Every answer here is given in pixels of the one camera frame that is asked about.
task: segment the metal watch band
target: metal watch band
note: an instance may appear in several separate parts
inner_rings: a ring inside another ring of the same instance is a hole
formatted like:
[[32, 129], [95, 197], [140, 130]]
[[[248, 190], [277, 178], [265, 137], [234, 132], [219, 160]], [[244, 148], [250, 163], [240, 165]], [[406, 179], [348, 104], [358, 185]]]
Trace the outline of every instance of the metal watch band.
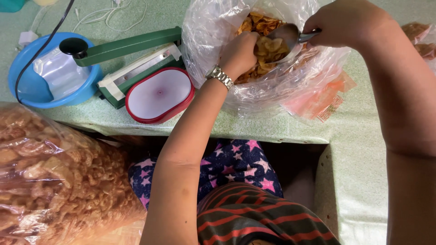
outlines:
[[230, 79], [230, 77], [227, 76], [218, 65], [215, 66], [215, 72], [210, 76], [221, 81], [227, 87], [228, 91], [233, 87], [232, 79]]

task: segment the wristwatch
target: wristwatch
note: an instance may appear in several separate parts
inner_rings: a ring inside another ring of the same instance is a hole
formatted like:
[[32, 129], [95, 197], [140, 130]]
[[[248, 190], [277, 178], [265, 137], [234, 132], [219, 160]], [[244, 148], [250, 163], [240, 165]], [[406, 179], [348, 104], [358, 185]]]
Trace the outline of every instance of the wristwatch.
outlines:
[[227, 90], [230, 91], [230, 89], [233, 87], [233, 81], [228, 77], [218, 65], [214, 65], [212, 69], [210, 69], [206, 73], [206, 79], [216, 78], [219, 81], [221, 81], [226, 87]]

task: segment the pajama pants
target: pajama pants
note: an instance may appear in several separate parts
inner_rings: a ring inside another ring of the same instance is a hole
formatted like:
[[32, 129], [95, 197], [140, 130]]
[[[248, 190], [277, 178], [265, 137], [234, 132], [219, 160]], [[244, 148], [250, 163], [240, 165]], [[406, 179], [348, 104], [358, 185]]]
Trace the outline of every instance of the pajama pants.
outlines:
[[[130, 185], [147, 210], [156, 161], [156, 157], [146, 157], [129, 167]], [[200, 162], [197, 204], [214, 188], [233, 181], [283, 198], [277, 175], [256, 140], [218, 140], [215, 151]]]

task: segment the left hand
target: left hand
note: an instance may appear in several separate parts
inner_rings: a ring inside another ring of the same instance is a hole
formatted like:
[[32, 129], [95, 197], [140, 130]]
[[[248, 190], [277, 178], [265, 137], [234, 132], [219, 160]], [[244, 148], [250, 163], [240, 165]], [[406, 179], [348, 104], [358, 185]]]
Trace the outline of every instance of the left hand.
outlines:
[[253, 52], [258, 37], [256, 32], [244, 31], [224, 48], [218, 65], [233, 81], [256, 64]]

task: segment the woman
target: woman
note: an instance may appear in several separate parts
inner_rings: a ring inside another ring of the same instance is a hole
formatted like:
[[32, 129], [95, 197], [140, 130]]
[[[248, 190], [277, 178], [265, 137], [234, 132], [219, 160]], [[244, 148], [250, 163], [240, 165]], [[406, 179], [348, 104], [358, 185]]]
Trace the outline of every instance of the woman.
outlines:
[[[434, 244], [435, 75], [398, 23], [366, 0], [322, 7], [304, 31], [316, 28], [322, 33], [309, 47], [349, 46], [367, 64], [387, 148], [388, 243]], [[219, 67], [232, 81], [256, 63], [256, 39], [243, 33], [225, 48]], [[132, 187], [149, 211], [141, 244], [339, 244], [312, 212], [282, 199], [256, 141], [221, 141], [201, 159], [226, 82], [208, 79], [159, 158], [130, 168]]]

